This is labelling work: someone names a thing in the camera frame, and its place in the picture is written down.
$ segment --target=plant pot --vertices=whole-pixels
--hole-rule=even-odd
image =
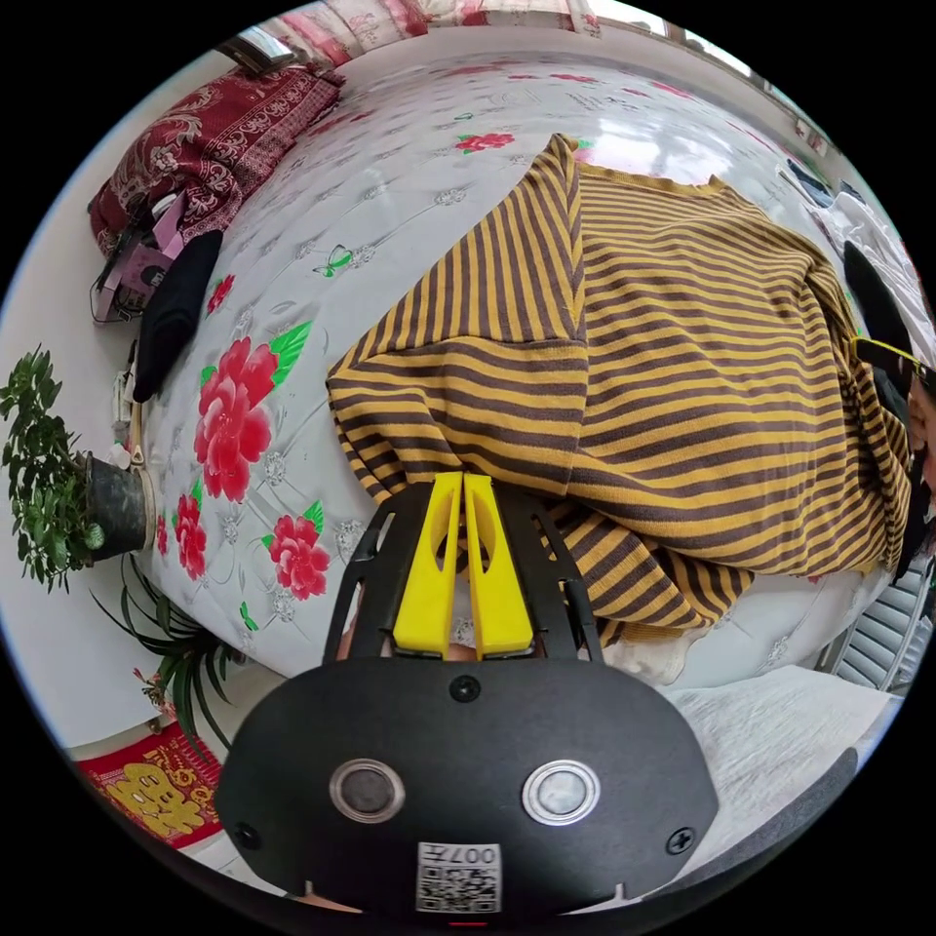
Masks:
[[[88,519],[104,531],[104,545],[92,553],[98,562],[145,549],[155,532],[153,489],[149,475],[125,471],[88,452]]]

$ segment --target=potted plant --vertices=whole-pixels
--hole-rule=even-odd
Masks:
[[[129,558],[134,579],[128,582],[126,562]],[[206,695],[203,674],[222,701],[230,704],[221,684],[227,679],[227,664],[243,665],[247,657],[193,617],[173,604],[140,571],[133,556],[120,563],[123,588],[120,595],[120,617],[107,610],[95,595],[97,606],[122,631],[135,637],[147,650],[162,657],[156,672],[143,681],[143,692],[164,715],[175,718],[192,748],[203,755],[203,746],[195,728],[195,712],[205,721],[225,748],[230,742],[218,726]]]
[[[48,351],[24,355],[0,390],[0,415],[15,415],[3,448],[10,477],[13,532],[23,575],[68,590],[68,572],[132,550],[155,533],[153,491],[145,471],[129,471],[76,450],[77,436],[50,409],[61,383]]]

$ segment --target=green plant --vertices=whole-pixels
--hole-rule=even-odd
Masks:
[[[127,580],[127,561],[136,579],[134,587]],[[155,675],[144,680],[146,685],[143,692],[160,710],[165,711],[167,703],[175,707],[175,717],[182,733],[200,755],[202,745],[195,730],[196,705],[221,744],[230,748],[230,742],[218,726],[208,704],[202,674],[204,672],[208,676],[214,691],[229,705],[221,687],[227,679],[227,664],[244,663],[246,657],[173,604],[140,571],[133,556],[121,559],[120,576],[123,583],[120,593],[122,621],[111,614],[94,594],[91,597],[121,630],[135,637],[150,652],[162,657]],[[148,605],[150,610],[145,610],[143,605]],[[147,623],[135,623],[135,614],[141,615]],[[152,632],[153,627],[160,636],[147,633]]]
[[[68,572],[91,562],[104,532],[87,516],[87,464],[74,450],[77,436],[49,409],[61,383],[53,379],[48,351],[41,345],[21,357],[0,390],[0,415],[16,411],[3,446],[10,476],[13,532],[18,537],[22,574],[68,590]]]

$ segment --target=screw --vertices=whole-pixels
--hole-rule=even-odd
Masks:
[[[481,684],[473,676],[456,676],[448,686],[456,702],[474,702],[481,695]]]
[[[248,851],[256,851],[260,848],[260,836],[256,829],[249,826],[246,822],[239,822],[234,827],[234,840]]]
[[[682,855],[683,852],[688,851],[695,842],[695,830],[689,829],[688,826],[683,826],[681,829],[676,829],[673,834],[666,839],[666,853],[668,855]]]

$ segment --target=black casing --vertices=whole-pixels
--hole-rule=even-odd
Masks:
[[[540,579],[539,601],[528,602],[547,657],[473,663],[379,657],[421,527],[410,507],[418,515],[427,489],[415,486],[387,501],[349,564],[326,659],[334,660],[354,587],[364,581],[349,658],[283,683],[245,720],[214,798],[224,828],[256,874],[290,893],[304,893],[312,882],[338,903],[423,923],[516,922],[609,899],[619,883],[631,897],[667,883],[718,812],[705,759],[662,695],[577,658],[582,647],[595,655],[594,621],[580,601],[577,569],[534,501],[498,489],[525,592],[531,575],[554,577]],[[391,508],[396,516],[377,551],[376,534]],[[541,545],[534,516],[555,560]],[[538,551],[546,566],[535,555],[520,561],[524,551]],[[481,687],[471,702],[449,691],[463,676]],[[388,764],[403,781],[404,805],[386,822],[361,824],[332,804],[332,774],[359,758]],[[558,760],[591,767],[601,795],[585,818],[557,827],[531,819],[521,793],[536,767]],[[683,829],[691,830],[692,845],[672,853],[668,843]],[[418,911],[421,842],[499,845],[500,912]]]

